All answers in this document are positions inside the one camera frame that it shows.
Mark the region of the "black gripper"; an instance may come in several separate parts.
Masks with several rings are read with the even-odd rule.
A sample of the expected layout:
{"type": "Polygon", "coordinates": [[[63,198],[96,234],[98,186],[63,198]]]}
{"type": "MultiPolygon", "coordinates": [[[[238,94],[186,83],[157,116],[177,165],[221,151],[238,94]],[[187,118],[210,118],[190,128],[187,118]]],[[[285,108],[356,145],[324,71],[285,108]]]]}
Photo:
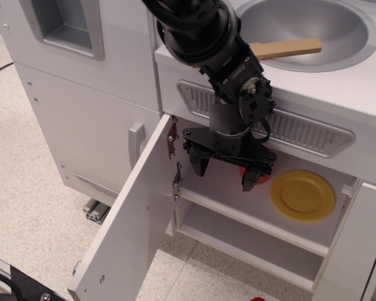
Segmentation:
{"type": "MultiPolygon", "coordinates": [[[[262,144],[256,142],[249,131],[239,135],[223,135],[209,130],[208,127],[186,128],[183,130],[182,136],[185,139],[183,148],[189,155],[193,170],[200,177],[204,176],[211,159],[239,166],[245,160],[246,149],[262,144]]],[[[256,173],[256,170],[249,171],[242,167],[243,191],[248,192],[255,185],[265,183],[271,172],[271,167],[267,167],[259,173],[256,173]]]]}

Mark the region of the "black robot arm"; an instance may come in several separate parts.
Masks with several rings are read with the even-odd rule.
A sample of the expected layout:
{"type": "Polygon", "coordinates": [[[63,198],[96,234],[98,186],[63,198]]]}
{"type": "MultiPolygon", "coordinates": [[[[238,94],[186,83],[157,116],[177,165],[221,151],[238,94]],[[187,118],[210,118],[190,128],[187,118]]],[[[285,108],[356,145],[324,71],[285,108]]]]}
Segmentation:
{"type": "Polygon", "coordinates": [[[244,168],[242,186],[250,191],[271,174],[276,154],[266,137],[252,129],[271,128],[267,116],[275,102],[269,80],[240,35],[241,22],[227,1],[146,1],[157,31],[170,54],[208,76],[217,103],[209,109],[209,126],[183,131],[184,149],[195,173],[203,176],[211,159],[244,168]]]}

